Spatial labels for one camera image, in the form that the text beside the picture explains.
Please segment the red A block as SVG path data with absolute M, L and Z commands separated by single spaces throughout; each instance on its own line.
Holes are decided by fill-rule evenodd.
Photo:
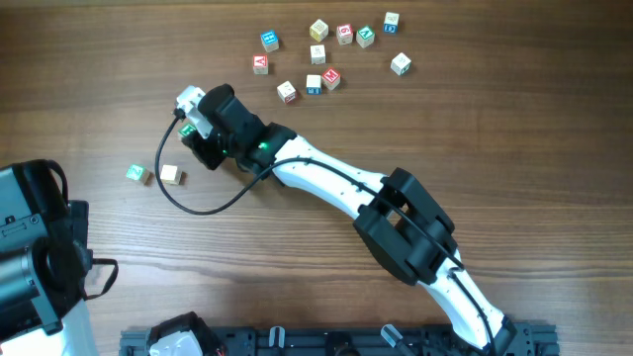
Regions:
M 256 75 L 267 75 L 269 72 L 268 56 L 255 54 L 252 57 L 252 69 Z

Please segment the green Z block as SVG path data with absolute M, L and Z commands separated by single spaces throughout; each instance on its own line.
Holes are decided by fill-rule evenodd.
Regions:
M 150 172 L 144 166 L 138 164 L 132 164 L 126 173 L 126 177 L 129 180 L 139 183 L 140 185 L 145 185 L 149 176 Z

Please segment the yellow 3 block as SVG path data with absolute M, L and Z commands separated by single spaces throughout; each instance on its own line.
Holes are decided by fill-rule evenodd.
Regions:
M 182 179 L 182 170 L 179 166 L 164 164 L 159 175 L 163 184 L 179 185 Z

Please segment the plain block green side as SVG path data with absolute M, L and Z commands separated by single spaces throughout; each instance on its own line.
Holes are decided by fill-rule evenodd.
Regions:
M 391 62 L 391 69 L 399 76 L 404 75 L 411 66 L 411 59 L 403 52 L 396 55 Z

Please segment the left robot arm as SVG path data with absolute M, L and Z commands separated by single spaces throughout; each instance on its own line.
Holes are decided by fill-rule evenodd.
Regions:
M 1 170 L 1 352 L 4 355 L 95 355 L 85 278 L 117 260 L 87 246 L 89 205 L 68 197 L 60 165 L 48 159 Z

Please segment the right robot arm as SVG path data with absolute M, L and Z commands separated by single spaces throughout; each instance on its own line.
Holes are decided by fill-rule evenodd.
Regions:
M 422 286 L 459 338 L 480 354 L 508 349 L 513 325 L 474 283 L 453 237 L 454 223 L 412 174 L 362 170 L 287 127 L 265 125 L 228 84 L 209 92 L 187 87 L 174 113 L 193 124 L 183 141 L 207 168 L 232 158 L 255 182 L 274 177 L 341 210 L 377 262 L 401 282 Z

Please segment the green E block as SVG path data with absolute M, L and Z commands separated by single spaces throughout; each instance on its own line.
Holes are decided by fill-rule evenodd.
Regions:
M 187 123 L 178 130 L 178 136 L 180 140 L 183 140 L 189 135 L 195 134 L 196 132 L 197 128 L 191 123 Z

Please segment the plain block red side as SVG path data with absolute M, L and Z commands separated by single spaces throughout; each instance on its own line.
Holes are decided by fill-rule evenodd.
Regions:
M 297 90 L 290 81 L 278 85 L 277 93 L 284 104 L 289 104 L 297 98 Z

